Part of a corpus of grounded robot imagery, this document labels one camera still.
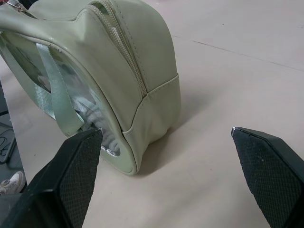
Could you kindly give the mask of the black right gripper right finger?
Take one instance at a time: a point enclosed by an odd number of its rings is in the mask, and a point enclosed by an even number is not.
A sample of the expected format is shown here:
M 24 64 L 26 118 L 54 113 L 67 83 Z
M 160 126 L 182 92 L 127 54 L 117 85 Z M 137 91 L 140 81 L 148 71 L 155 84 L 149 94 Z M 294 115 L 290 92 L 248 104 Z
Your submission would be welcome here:
M 271 228 L 304 228 L 304 160 L 281 138 L 233 127 L 247 186 Z

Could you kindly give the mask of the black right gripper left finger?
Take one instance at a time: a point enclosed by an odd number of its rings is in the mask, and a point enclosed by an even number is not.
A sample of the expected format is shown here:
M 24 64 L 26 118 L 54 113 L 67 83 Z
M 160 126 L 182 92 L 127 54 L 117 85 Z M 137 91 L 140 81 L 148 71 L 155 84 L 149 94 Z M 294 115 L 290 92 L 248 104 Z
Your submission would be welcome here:
M 0 206 L 0 228 L 82 228 L 94 192 L 101 130 L 63 142 L 21 194 Z

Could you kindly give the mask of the pale green zippered pouch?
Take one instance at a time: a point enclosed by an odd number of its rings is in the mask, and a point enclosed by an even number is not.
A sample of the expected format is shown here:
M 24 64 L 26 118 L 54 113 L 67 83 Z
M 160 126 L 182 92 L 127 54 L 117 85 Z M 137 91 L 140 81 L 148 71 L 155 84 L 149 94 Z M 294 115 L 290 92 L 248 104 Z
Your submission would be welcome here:
M 101 155 L 134 175 L 177 121 L 181 91 L 163 17 L 143 0 L 0 5 L 0 55 L 65 136 L 102 131 Z

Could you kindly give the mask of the white sneaker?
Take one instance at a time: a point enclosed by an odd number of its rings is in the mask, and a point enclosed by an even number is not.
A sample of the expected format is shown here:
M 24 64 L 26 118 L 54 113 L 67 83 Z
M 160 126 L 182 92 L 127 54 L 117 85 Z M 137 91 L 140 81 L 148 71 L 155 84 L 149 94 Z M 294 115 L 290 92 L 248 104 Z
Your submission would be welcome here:
M 18 194 L 25 187 L 26 178 L 23 172 L 16 172 L 10 179 L 0 184 L 0 195 Z

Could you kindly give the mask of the silver zipper pull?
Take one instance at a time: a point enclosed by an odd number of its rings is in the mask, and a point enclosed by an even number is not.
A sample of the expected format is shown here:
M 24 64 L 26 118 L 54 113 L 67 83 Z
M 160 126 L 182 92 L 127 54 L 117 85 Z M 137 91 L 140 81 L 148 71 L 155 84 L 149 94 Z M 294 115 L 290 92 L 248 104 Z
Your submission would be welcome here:
M 20 12 L 27 12 L 28 10 L 18 0 L 8 0 L 7 4 Z

